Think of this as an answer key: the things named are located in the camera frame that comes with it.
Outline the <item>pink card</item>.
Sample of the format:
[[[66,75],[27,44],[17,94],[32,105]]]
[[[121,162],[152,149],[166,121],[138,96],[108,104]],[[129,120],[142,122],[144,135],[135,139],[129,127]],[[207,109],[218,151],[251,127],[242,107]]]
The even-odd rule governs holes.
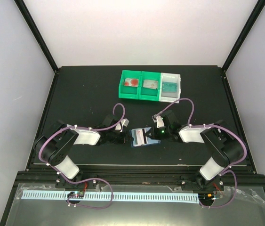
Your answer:
[[[144,146],[148,144],[148,141],[144,139],[144,128],[132,129],[130,133],[133,138],[133,147]]]

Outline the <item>blue leather card holder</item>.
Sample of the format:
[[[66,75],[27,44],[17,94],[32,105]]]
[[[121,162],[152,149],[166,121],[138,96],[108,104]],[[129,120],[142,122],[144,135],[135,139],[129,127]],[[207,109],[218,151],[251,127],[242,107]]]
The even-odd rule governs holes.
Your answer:
[[[131,146],[132,147],[141,147],[141,146],[160,144],[161,143],[160,140],[151,139],[145,135],[146,132],[148,132],[150,129],[151,129],[151,127],[132,129],[130,131],[130,135],[133,139],[131,141]]]

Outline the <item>teal VIP card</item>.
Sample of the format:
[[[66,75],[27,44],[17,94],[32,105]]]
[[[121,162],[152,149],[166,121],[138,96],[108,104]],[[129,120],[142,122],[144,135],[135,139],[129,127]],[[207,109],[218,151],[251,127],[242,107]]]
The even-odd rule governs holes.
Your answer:
[[[163,81],[162,82],[162,92],[176,93],[177,92],[177,83]]]

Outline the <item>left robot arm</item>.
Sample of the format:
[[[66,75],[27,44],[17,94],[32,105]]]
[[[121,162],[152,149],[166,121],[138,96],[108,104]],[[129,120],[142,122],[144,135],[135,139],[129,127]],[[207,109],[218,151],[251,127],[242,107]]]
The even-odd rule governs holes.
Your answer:
[[[40,161],[54,167],[66,177],[67,184],[77,188],[82,184],[83,177],[79,174],[79,167],[68,156],[72,147],[129,142],[132,138],[124,130],[128,124],[127,118],[119,119],[114,114],[107,115],[95,128],[82,128],[57,121],[34,141],[33,149],[39,155]]]

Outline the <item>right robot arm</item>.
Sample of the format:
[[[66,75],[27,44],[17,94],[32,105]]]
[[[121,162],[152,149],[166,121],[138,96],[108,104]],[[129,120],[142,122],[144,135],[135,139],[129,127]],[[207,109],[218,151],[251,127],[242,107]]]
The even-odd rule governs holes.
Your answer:
[[[155,125],[143,132],[144,138],[205,145],[210,154],[209,159],[195,176],[187,179],[200,190],[208,189],[216,176],[225,174],[247,156],[245,143],[225,127],[223,120],[208,125],[183,125],[169,110],[154,116],[153,121]]]

